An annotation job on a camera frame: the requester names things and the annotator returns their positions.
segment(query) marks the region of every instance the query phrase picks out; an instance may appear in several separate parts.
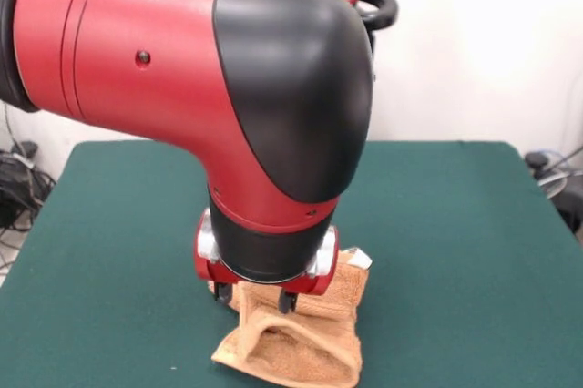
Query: screw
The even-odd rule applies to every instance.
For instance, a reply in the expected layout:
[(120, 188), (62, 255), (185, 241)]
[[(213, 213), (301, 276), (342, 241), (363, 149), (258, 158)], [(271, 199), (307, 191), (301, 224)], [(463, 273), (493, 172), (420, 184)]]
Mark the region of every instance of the screw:
[(152, 60), (152, 57), (148, 51), (138, 51), (136, 57), (138, 59), (138, 62), (141, 63), (142, 65), (149, 65), (149, 62)]

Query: brown towel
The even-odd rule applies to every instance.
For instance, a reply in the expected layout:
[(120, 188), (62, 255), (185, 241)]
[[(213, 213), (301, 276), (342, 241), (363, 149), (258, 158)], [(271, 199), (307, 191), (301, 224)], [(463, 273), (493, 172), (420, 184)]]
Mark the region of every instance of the brown towel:
[(235, 286), (230, 306), (240, 311), (240, 325), (212, 360), (283, 386), (354, 387), (363, 365), (356, 308), (369, 266), (352, 265), (359, 264), (353, 262), (357, 255), (354, 250), (341, 252), (328, 291), (301, 295), (295, 313), (279, 313), (279, 287), (248, 282)]

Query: silver metal part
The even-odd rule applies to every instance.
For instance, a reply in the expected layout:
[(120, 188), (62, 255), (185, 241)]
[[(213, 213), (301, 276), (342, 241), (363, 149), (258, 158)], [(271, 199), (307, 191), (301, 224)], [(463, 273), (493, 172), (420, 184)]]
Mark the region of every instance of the silver metal part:
[[(322, 245), (316, 252), (316, 255), (306, 270), (306, 273), (310, 277), (327, 276), (332, 269), (335, 252), (336, 228), (334, 226), (330, 226), (328, 227), (328, 230), (326, 230)], [(202, 259), (206, 259), (210, 263), (216, 263), (220, 261), (219, 246), (217, 245), (215, 235), (212, 232), (209, 209), (205, 209), (205, 211), (202, 213), (202, 222), (200, 223), (199, 234), (197, 235), (197, 253)]]
[(202, 213), (202, 222), (200, 223), (199, 234), (197, 235), (197, 251), (199, 256), (215, 263), (220, 260), (219, 246), (212, 233), (212, 224), (210, 223), (210, 209), (206, 208)]
[(312, 263), (306, 271), (310, 277), (327, 276), (330, 274), (332, 264), (334, 262), (334, 255), (336, 254), (336, 228), (330, 226), (326, 230), (322, 245), (316, 252)]

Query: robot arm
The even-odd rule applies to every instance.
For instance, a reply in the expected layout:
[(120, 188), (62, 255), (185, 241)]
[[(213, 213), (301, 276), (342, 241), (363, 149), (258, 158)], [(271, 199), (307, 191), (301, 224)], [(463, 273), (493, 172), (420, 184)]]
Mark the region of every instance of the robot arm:
[(371, 57), (344, 0), (0, 0), (0, 99), (190, 151), (198, 274), (279, 283), (283, 311), (332, 279)]

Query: green table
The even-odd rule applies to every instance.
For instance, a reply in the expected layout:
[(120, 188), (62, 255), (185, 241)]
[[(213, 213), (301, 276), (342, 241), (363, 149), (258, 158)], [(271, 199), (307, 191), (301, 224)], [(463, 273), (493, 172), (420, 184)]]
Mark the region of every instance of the green table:
[[(77, 147), (0, 289), (0, 384), (268, 386), (210, 361), (205, 189), (175, 148)], [(583, 253), (511, 147), (371, 143), (335, 222), (374, 260), (361, 386), (583, 386)]]

